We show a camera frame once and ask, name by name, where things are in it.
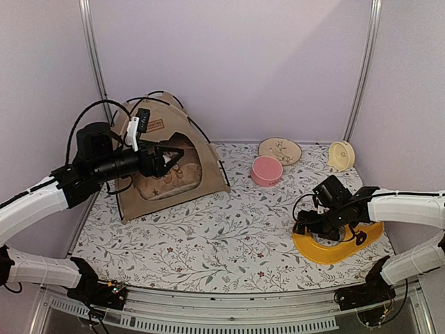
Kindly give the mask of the white pompom toy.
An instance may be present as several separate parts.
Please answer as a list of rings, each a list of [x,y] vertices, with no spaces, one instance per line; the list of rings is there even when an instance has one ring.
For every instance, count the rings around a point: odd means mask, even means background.
[[[165,164],[169,164],[170,162],[172,162],[173,164],[176,163],[176,155],[175,154],[174,155],[167,155],[167,154],[165,154],[163,156],[163,158],[164,158]]]

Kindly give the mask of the pink round pet bowl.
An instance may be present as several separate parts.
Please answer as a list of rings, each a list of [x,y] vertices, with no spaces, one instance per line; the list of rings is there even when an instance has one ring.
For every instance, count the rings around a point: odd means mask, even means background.
[[[275,186],[282,178],[283,166],[274,157],[259,156],[252,162],[250,176],[263,187]]]

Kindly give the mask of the yellow double bowl holder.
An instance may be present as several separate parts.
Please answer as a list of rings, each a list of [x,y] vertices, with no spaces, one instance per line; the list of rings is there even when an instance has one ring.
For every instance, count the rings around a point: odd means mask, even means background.
[[[292,234],[293,243],[298,252],[317,264],[336,264],[377,241],[384,232],[384,224],[359,224],[353,231],[346,228],[346,240],[338,241],[333,246],[318,243],[310,233]]]

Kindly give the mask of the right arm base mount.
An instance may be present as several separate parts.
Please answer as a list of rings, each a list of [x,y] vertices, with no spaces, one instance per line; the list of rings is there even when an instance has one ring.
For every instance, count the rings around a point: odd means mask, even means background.
[[[334,301],[341,310],[361,308],[374,303],[389,301],[389,306],[384,307],[380,315],[371,315],[368,319],[365,316],[362,317],[364,324],[367,326],[380,326],[389,321],[389,309],[396,293],[394,288],[386,283],[381,276],[383,265],[388,259],[388,255],[379,259],[367,273],[364,283],[343,287],[334,293]]]

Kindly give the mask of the black flexible tent pole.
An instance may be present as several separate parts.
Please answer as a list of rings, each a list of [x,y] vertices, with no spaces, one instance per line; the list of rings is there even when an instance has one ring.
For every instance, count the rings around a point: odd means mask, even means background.
[[[146,95],[144,95],[144,97],[146,98],[152,98],[152,99],[158,99],[161,100],[162,102],[168,102],[170,104],[176,104],[177,106],[179,106],[179,108],[187,115],[187,119],[188,122],[196,129],[199,131],[199,133],[201,133],[201,135],[204,137],[204,139],[206,140],[206,142],[211,146],[211,148],[213,149],[213,143],[211,142],[210,138],[207,136],[207,134],[202,130],[202,128],[194,121],[194,119],[192,119],[189,115],[188,112],[185,110],[184,105],[182,104],[182,102],[180,101],[180,99],[178,97],[176,97],[175,95],[166,92],[164,90],[155,90],[152,91],[150,93],[147,93]],[[220,159],[219,155],[216,155],[216,160],[218,162],[219,168],[222,171],[222,175],[225,178],[225,184],[230,187],[230,181],[229,178],[227,176],[227,172],[225,170],[223,161]]]

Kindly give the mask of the beige bird-print plate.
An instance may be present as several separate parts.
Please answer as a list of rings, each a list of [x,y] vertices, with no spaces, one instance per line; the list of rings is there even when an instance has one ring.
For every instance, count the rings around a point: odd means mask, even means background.
[[[301,159],[302,149],[285,138],[267,138],[259,144],[258,155],[274,157],[283,166],[292,166]]]

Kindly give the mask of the aluminium frame post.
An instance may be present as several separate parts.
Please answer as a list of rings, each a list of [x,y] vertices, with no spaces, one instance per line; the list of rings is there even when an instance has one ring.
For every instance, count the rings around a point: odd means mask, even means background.
[[[102,67],[99,59],[99,51],[97,47],[97,41],[95,37],[95,30],[92,20],[92,11],[89,0],[79,0],[79,9],[81,15],[81,22],[83,26],[83,33],[86,42],[86,48],[88,51],[88,57],[90,59],[90,65],[92,69],[92,75],[95,80],[95,85],[99,98],[105,100],[108,98],[106,84],[102,74]]]
[[[359,72],[352,107],[348,116],[348,122],[346,124],[345,132],[343,133],[343,140],[348,142],[350,142],[353,137],[353,132],[359,118],[359,111],[365,94],[366,84],[368,81],[369,72],[371,70],[373,53],[375,51],[375,44],[378,39],[381,10],[382,0],[372,0],[362,65]]]

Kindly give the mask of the right aluminium frame post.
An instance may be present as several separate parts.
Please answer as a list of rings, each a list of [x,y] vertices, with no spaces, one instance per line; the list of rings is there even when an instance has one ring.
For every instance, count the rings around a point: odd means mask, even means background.
[[[375,51],[375,44],[378,39],[381,10],[382,0],[372,0],[362,65],[359,72],[352,107],[348,116],[348,122],[346,124],[345,132],[343,133],[343,140],[348,142],[350,142],[353,137],[353,132],[359,118],[359,111],[365,94],[366,84],[368,81],[369,72],[371,70],[373,53]]]

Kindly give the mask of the beige fabric pet tent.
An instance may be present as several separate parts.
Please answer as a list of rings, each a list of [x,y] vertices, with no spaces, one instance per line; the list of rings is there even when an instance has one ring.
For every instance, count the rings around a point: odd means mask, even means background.
[[[216,160],[216,150],[212,149],[201,133],[188,122],[187,115],[179,106],[144,97],[133,110],[133,116],[137,114],[139,108],[151,111],[147,132],[143,133],[141,138],[162,145],[161,141],[168,141],[176,132],[185,135],[197,150],[202,165],[202,180],[194,189],[160,200],[144,200],[139,196],[133,186],[133,176],[140,173],[133,173],[129,178],[116,180],[115,190],[120,194],[126,220],[130,221],[215,192],[230,191]]]

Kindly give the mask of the floral table mat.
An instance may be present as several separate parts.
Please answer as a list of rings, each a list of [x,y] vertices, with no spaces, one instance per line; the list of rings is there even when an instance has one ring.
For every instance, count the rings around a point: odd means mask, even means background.
[[[328,147],[304,145],[277,186],[250,178],[254,143],[218,143],[230,192],[219,192],[123,223],[101,192],[73,254],[103,280],[184,292],[285,292],[357,284],[391,255],[386,235],[336,264],[303,257],[293,244],[293,207],[310,209],[309,192],[333,174]]]

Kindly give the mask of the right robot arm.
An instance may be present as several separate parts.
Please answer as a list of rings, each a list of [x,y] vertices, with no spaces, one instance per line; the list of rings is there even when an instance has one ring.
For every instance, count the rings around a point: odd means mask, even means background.
[[[444,265],[444,192],[416,192],[363,186],[351,193],[334,175],[310,195],[313,210],[293,213],[293,242],[308,260],[335,264],[372,244],[388,222],[440,229],[431,239],[399,255],[379,260],[359,289],[365,303],[375,303],[387,286]]]

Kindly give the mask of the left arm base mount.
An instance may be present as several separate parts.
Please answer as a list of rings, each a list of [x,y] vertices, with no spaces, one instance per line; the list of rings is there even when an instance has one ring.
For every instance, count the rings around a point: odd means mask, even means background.
[[[97,305],[114,310],[123,310],[127,298],[127,285],[117,280],[106,283],[99,280],[95,270],[80,257],[71,257],[81,277],[76,287],[67,288],[67,297],[84,305]]]

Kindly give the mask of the metal base rail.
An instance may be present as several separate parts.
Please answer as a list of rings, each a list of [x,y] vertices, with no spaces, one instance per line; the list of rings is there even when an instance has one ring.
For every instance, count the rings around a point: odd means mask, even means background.
[[[131,287],[122,310],[86,307],[43,287],[31,333],[438,333],[420,283],[392,300],[343,309],[336,287],[214,294]]]

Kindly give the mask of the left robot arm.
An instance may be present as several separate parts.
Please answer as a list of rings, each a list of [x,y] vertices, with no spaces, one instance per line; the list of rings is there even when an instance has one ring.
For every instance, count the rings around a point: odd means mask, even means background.
[[[91,266],[81,258],[55,259],[24,253],[7,241],[34,223],[85,202],[107,182],[139,173],[163,177],[183,157],[181,148],[139,139],[139,119],[132,118],[128,143],[105,122],[76,133],[77,153],[36,185],[1,204],[1,284],[37,283],[76,289],[89,302],[103,296]]]

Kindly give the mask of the left aluminium frame post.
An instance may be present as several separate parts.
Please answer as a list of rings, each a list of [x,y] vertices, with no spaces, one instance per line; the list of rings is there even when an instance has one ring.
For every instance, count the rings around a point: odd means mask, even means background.
[[[92,20],[92,11],[89,0],[79,0],[79,9],[81,15],[81,22],[83,26],[83,33],[86,42],[86,48],[88,51],[88,57],[90,59],[90,65],[92,69],[92,75],[95,80],[95,85],[99,98],[105,100],[108,98],[106,84],[102,74],[102,67],[99,59],[99,51],[97,47],[97,41],[95,37],[95,30]]]

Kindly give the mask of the pale yellow pet bowl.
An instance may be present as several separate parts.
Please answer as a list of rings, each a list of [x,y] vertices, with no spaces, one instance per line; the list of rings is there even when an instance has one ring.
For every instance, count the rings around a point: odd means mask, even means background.
[[[355,163],[355,151],[347,141],[333,142],[329,147],[327,164],[338,172],[352,168]]]

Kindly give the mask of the white and brown pillow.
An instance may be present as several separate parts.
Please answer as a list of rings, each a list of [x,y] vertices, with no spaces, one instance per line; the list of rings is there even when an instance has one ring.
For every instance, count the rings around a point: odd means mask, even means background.
[[[197,150],[183,134],[174,133],[164,146],[181,148],[184,156],[163,177],[133,176],[133,187],[144,200],[169,198],[196,188],[202,180],[202,165]]]

